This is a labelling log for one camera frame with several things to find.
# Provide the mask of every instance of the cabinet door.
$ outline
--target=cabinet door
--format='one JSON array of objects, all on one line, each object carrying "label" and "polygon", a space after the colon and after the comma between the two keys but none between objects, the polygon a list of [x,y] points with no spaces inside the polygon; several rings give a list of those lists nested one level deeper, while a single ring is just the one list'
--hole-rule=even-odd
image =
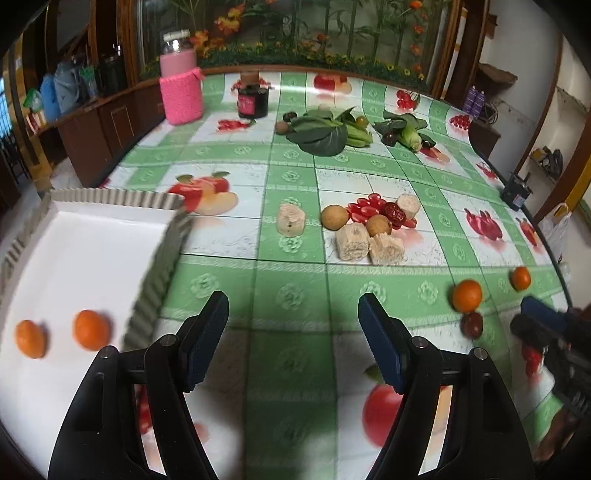
[{"label": "cabinet door", "polygon": [[113,156],[123,152],[140,133],[138,112],[133,92],[99,107],[100,121]]},{"label": "cabinet door", "polygon": [[160,85],[151,85],[136,90],[135,103],[138,106],[142,132],[153,127],[158,119],[164,119],[164,104],[160,93]]},{"label": "cabinet door", "polygon": [[112,158],[98,111],[74,117],[58,130],[82,186],[92,186]]}]

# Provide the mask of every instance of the purple bottle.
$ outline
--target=purple bottle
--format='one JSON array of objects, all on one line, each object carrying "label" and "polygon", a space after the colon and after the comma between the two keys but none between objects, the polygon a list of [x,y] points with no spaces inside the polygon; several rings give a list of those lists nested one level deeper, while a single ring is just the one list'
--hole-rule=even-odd
[{"label": "purple bottle", "polygon": [[476,90],[476,87],[472,85],[466,94],[466,100],[464,101],[464,106],[462,107],[462,110],[464,110],[466,113],[470,113],[470,110],[472,110],[472,105],[474,105],[474,100],[476,100],[477,94],[478,90]]},{"label": "purple bottle", "polygon": [[475,119],[478,118],[480,112],[484,108],[484,104],[486,102],[486,96],[484,92],[479,92],[476,95],[476,99],[474,100],[474,105],[472,105],[472,110],[470,111],[470,115],[472,115]]}]

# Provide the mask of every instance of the jar label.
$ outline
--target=jar label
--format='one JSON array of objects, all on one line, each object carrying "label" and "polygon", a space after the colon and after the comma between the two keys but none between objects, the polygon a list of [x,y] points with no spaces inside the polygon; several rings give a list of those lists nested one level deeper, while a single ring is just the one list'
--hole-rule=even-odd
[{"label": "jar label", "polygon": [[254,115],[255,98],[248,95],[238,95],[238,113],[243,115]]}]

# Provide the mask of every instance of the tangerine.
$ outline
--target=tangerine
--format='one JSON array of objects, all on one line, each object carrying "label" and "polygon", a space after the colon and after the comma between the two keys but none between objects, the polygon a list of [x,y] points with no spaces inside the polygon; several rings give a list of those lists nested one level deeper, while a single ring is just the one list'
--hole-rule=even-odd
[{"label": "tangerine", "polygon": [[72,335],[80,346],[96,352],[109,344],[111,326],[101,314],[82,310],[74,318]]},{"label": "tangerine", "polygon": [[30,358],[42,358],[47,348],[47,336],[39,325],[31,320],[19,322],[14,329],[14,341],[18,349]]},{"label": "tangerine", "polygon": [[517,267],[513,270],[511,284],[517,291],[525,290],[531,285],[531,275],[527,267]]},{"label": "tangerine", "polygon": [[476,280],[462,280],[453,289],[453,307],[460,313],[474,312],[482,302],[482,288]]}]

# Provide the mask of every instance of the white wall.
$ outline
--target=white wall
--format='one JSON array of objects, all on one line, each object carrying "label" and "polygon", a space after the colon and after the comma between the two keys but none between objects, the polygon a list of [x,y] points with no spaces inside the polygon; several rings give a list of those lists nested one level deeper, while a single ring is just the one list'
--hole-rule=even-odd
[{"label": "white wall", "polygon": [[504,104],[493,126],[502,136],[490,161],[507,175],[523,155],[544,109],[560,32],[533,0],[491,0],[490,12],[498,16],[498,26],[480,61],[518,77],[499,95]]},{"label": "white wall", "polygon": [[89,20],[90,0],[60,0],[57,14],[57,49],[78,35]]}]

